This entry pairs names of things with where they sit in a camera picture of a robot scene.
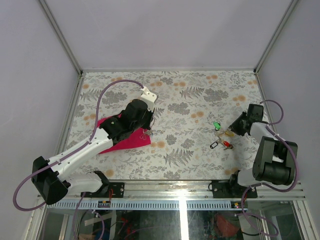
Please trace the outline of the yellow key tag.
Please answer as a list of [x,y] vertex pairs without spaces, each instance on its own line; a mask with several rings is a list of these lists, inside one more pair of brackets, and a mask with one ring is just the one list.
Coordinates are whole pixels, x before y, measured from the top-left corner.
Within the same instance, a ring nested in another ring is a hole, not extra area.
[[226,136],[229,136],[229,137],[234,137],[234,136],[235,136],[235,134],[234,134],[232,131],[230,131],[229,129],[226,129],[226,130],[224,131],[224,134],[225,134]]

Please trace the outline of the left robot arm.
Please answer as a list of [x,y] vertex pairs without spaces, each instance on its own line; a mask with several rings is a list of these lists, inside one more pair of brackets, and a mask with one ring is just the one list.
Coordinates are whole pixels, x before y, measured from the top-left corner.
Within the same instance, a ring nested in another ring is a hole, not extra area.
[[98,121],[93,137],[89,137],[65,152],[33,161],[36,174],[32,183],[47,205],[62,200],[67,195],[84,194],[86,197],[108,197],[114,194],[110,181],[99,170],[75,175],[75,170],[85,161],[117,150],[135,149],[150,145],[150,130],[155,104],[149,100],[134,99],[118,115]]

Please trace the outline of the red key tag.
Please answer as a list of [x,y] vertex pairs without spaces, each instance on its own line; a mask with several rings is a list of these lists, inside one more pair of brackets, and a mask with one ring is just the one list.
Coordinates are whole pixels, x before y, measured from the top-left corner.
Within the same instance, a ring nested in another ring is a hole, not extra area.
[[223,145],[226,146],[227,148],[229,148],[231,146],[231,144],[229,142],[227,142],[227,141],[224,141]]

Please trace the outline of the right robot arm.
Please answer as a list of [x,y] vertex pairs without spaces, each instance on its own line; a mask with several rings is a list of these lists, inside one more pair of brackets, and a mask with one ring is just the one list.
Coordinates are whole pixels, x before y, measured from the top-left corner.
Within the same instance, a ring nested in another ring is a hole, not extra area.
[[[228,192],[233,197],[240,197],[246,187],[265,185],[279,192],[290,191],[298,181],[297,163],[298,145],[286,141],[271,130],[271,123],[263,120],[264,107],[250,104],[229,129],[238,136],[251,136],[259,147],[253,166],[237,173],[237,180],[228,184]],[[287,190],[276,186],[289,186]]]

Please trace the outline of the green key tag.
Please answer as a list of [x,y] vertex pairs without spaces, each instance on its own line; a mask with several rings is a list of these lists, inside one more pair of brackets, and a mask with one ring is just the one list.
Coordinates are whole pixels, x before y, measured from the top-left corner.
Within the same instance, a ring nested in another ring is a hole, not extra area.
[[214,130],[219,131],[221,129],[221,125],[218,122],[213,122]]

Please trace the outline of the silver metal keyring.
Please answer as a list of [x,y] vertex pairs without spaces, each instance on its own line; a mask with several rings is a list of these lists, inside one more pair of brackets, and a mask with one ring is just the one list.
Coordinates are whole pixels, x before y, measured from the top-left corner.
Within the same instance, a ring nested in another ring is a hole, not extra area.
[[153,136],[153,131],[152,130],[143,129],[142,130],[142,134],[140,136],[140,139],[145,141],[145,140],[149,139],[152,136]]

